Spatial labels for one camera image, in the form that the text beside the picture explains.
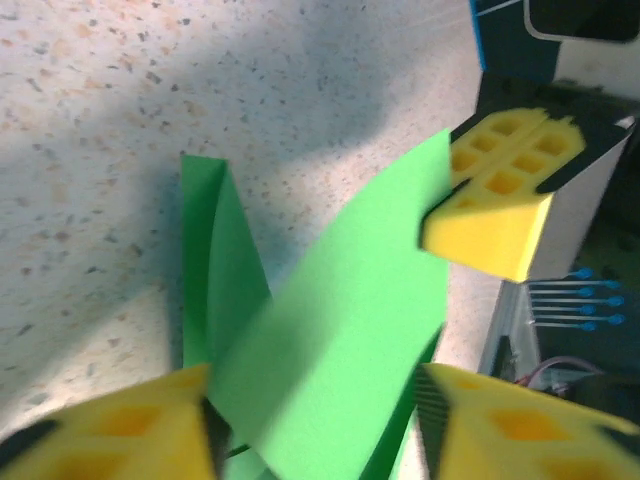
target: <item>speckled countertop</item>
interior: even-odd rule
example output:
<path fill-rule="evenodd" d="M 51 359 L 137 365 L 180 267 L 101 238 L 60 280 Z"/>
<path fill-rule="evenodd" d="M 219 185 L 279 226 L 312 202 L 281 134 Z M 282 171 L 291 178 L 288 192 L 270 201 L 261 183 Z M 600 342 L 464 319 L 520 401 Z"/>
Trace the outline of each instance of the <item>speckled countertop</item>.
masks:
<path fill-rule="evenodd" d="M 468 0 L 0 0 L 0 435 L 179 363 L 181 152 L 230 159 L 277 288 L 478 80 Z M 478 275 L 438 354 L 468 368 Z"/>

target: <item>yellow foam block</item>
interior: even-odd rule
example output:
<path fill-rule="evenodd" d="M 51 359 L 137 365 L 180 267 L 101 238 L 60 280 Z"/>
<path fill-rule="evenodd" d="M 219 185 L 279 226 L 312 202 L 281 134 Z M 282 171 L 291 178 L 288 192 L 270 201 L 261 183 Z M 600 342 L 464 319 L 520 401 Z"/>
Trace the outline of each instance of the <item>yellow foam block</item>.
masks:
<path fill-rule="evenodd" d="M 451 145 L 453 186 L 500 159 L 546 119 L 542 108 L 514 108 L 483 118 Z"/>
<path fill-rule="evenodd" d="M 603 433 L 640 434 L 631 422 L 454 367 L 419 368 L 423 437 L 446 423 L 438 480 L 640 478 L 638 459 Z"/>
<path fill-rule="evenodd" d="M 215 480 L 203 419 L 207 367 L 181 370 L 49 415 L 59 426 L 1 480 Z"/>
<path fill-rule="evenodd" d="M 485 135 L 481 122 L 452 150 L 463 139 L 469 144 L 466 137 L 475 138 L 477 128 Z M 538 195 L 535 189 L 584 150 L 585 142 L 569 119 L 547 119 L 509 145 L 427 216 L 423 247 L 453 262 L 522 282 L 553 201 L 552 193 Z"/>

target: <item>blue edge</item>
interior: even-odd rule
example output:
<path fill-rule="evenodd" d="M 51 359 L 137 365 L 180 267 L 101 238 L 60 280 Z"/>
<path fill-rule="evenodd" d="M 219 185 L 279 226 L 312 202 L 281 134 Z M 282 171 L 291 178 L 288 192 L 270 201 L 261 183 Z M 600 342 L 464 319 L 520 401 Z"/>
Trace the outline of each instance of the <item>blue edge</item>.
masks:
<path fill-rule="evenodd" d="M 482 36 L 480 35 L 480 26 L 478 25 L 478 17 L 476 15 L 476 0 L 469 0 L 471 6 L 471 22 L 473 23 L 473 31 L 476 35 L 476 47 L 478 48 L 478 59 L 480 60 L 480 66 L 482 71 L 487 69 L 487 64 L 484 60 L 484 49 L 482 48 Z"/>

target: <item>granite countertop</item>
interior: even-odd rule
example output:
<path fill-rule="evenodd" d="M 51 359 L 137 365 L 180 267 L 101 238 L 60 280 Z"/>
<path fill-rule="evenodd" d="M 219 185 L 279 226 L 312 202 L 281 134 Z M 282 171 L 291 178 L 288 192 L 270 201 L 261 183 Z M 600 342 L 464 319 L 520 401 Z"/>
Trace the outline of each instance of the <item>granite countertop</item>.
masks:
<path fill-rule="evenodd" d="M 467 0 L 5 0 L 0 55 L 0 435 L 179 364 L 181 153 L 230 160 L 277 288 L 480 74 Z M 468 368 L 478 275 L 438 353 Z"/>

